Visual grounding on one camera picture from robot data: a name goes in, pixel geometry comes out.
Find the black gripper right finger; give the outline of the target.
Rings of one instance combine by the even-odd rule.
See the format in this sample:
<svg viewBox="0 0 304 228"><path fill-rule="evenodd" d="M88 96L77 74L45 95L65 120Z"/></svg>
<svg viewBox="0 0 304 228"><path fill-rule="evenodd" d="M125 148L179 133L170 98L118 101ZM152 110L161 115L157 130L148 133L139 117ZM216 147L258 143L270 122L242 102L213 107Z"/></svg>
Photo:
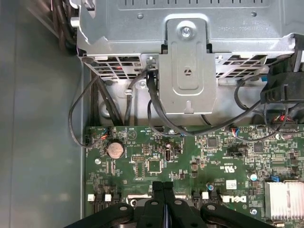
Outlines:
<svg viewBox="0 0 304 228"><path fill-rule="evenodd" d="M219 204L204 204L199 210L186 201L176 199L173 183L164 183L165 204L168 207L173 228L206 228L209 223L227 228L240 228L236 212Z"/></svg>

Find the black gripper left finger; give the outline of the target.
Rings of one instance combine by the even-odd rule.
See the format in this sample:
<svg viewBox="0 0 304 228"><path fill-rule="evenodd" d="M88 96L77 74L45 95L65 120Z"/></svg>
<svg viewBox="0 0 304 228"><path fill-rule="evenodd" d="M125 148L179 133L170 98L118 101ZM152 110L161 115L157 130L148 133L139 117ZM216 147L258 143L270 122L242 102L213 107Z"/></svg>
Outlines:
<svg viewBox="0 0 304 228"><path fill-rule="evenodd" d="M152 184L152 198L133 208L127 203L118 203L93 215L76 221L68 228L162 228L164 218L163 183Z"/></svg>

